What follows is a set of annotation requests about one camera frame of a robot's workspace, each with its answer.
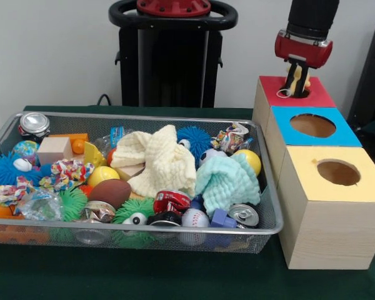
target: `dark green tablecloth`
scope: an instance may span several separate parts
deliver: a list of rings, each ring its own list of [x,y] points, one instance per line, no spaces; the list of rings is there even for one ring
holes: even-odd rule
[[[250,109],[42,107],[28,111],[250,119]],[[375,299],[367,271],[294,271],[261,254],[0,245],[0,299]]]

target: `brown football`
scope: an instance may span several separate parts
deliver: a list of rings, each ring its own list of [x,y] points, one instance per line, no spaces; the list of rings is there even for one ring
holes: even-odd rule
[[[131,186],[120,179],[108,179],[93,188],[89,201],[102,201],[119,209],[131,194]]]

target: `metal basket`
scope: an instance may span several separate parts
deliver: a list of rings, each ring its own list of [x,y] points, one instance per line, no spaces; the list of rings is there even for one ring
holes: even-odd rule
[[[7,154],[21,141],[17,126],[27,112],[12,116],[0,130],[0,154]],[[167,124],[177,129],[197,126],[211,136],[227,128],[232,120],[184,119],[174,117],[117,116],[43,112],[49,119],[52,134],[88,133],[90,140],[108,134],[115,126],[154,133]],[[283,226],[283,217],[271,172],[261,128],[251,121],[239,121],[254,139],[251,150],[262,161],[259,178],[261,202],[256,206],[259,224],[256,229],[157,227],[122,224],[90,224],[0,219],[1,244],[37,244],[47,246],[162,249],[259,253],[272,234]]]

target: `blue-topped box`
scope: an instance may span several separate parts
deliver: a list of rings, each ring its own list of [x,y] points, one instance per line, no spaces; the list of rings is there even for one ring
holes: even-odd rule
[[[272,107],[286,145],[361,147],[342,114],[333,107]]]
[[[286,146],[361,147],[334,107],[273,106],[271,109],[265,138],[277,184]]]

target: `red-topped box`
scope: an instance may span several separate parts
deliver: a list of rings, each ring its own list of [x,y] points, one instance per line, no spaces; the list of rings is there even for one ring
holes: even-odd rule
[[[335,108],[332,98],[317,77],[310,77],[311,85],[305,98],[281,98],[278,91],[284,85],[286,77],[260,76],[257,83],[256,98],[254,100],[253,120],[261,125],[265,134],[268,125],[270,108],[273,106],[296,106],[309,108]]]

